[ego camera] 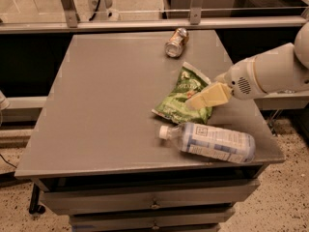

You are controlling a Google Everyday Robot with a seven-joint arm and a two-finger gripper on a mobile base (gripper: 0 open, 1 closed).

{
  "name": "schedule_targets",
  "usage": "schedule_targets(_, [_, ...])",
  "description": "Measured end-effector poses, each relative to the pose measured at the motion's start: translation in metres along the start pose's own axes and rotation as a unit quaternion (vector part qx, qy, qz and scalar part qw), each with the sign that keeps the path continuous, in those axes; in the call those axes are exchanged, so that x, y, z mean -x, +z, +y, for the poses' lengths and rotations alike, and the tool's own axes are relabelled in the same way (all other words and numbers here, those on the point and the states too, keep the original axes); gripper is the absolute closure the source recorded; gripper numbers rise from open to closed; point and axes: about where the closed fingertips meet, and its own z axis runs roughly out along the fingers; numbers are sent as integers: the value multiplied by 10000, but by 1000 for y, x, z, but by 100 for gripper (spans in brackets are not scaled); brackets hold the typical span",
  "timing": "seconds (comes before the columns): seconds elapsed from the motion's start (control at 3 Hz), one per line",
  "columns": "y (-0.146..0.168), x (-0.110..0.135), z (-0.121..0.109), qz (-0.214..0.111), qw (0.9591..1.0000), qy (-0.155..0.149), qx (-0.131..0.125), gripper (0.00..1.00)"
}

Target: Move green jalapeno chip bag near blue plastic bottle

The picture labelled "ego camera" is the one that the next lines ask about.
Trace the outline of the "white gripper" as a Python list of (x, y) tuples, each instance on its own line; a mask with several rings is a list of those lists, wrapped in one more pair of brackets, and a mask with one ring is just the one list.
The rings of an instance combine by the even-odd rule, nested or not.
[(185, 102), (185, 105), (191, 110), (199, 110), (225, 104), (232, 95), (239, 100), (251, 100), (267, 94), (257, 79), (255, 57), (238, 61), (214, 80), (218, 82), (212, 83), (193, 95)]

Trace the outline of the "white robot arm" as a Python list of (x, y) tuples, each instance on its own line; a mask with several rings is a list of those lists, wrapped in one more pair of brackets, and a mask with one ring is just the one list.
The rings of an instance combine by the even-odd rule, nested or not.
[(225, 104), (231, 97), (252, 100), (281, 91), (309, 88), (309, 23), (286, 43), (235, 63), (214, 82), (189, 98), (190, 110)]

